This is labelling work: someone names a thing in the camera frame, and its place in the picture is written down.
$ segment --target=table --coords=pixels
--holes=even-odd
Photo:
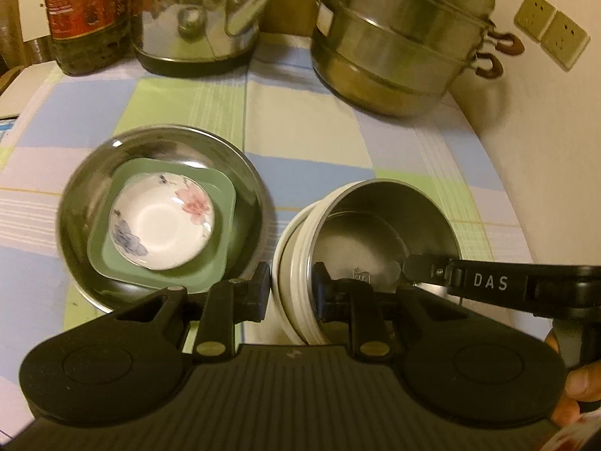
[[[512,205],[485,150],[450,95],[410,120],[359,111],[311,68],[310,41],[263,34],[252,62],[224,76],[181,80],[129,59],[68,77],[54,67],[0,142],[0,442],[31,417],[17,386],[29,349],[100,315],[70,282],[56,250],[54,217],[77,165],[116,133],[155,123],[209,130],[242,149],[263,178],[284,227],[331,190],[374,177],[419,188],[443,210],[467,259],[529,262]],[[548,322],[467,303],[543,335]],[[270,331],[248,324],[247,342]]]

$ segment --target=bottle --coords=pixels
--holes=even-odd
[[[129,49],[128,0],[46,0],[53,53],[71,76],[93,73]]]

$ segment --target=electrical outlet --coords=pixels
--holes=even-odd
[[[540,42],[554,15],[555,7],[546,0],[524,0],[513,21],[535,41]]]
[[[561,66],[569,71],[591,38],[566,14],[557,12],[543,35],[541,45]]]

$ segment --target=white porcelain dish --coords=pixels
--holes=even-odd
[[[128,261],[152,270],[183,265],[213,233],[214,209],[196,182],[173,173],[134,177],[110,209],[110,238]]]

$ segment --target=stainless steel kettle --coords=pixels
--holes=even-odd
[[[268,0],[131,0],[142,66],[167,76],[222,73],[245,64]]]

